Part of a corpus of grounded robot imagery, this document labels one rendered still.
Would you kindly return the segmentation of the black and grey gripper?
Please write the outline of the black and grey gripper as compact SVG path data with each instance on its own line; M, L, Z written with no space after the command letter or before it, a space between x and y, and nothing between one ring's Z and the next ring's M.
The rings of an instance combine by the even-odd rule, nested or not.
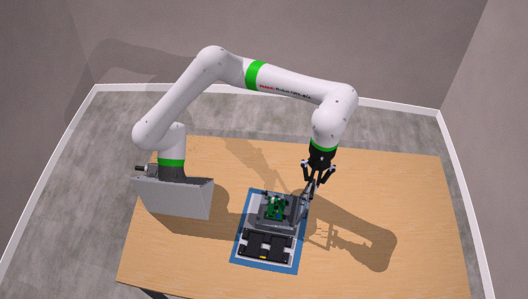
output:
M309 164L309 166L312 169L310 176L308 176L308 167L307 167L308 164ZM315 174L316 171L319 171L319 173L318 173L319 177L317 178L316 184L315 184L315 187L314 187L314 194L316 194L316 190L319 187L319 184L320 183L324 184L328 180L330 175L332 175L332 173L334 173L336 171L336 165L335 164L331 165L331 160L330 161L326 161L326 162L320 162L320 161L316 161L311 155L308 158L308 160L306 160L306 161L304 159L301 160L301 167L303 169L304 180L308 181L308 187L309 187L308 188L308 193L310 193L310 190L311 190L314 174ZM325 175L321 178L321 176L323 174L323 171L326 170L326 169L328 169L328 170L326 171Z

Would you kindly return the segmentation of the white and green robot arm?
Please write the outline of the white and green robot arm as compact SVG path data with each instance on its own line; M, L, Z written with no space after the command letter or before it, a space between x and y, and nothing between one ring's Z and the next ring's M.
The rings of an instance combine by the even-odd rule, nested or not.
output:
M143 151L158 152L158 164L135 166L135 170L165 181L186 180L187 127L175 120L217 80L318 105L311 118L309 153L321 162L334 158L340 137L359 103L356 90L346 83L298 74L211 45L197 54L177 82L133 127L134 145Z

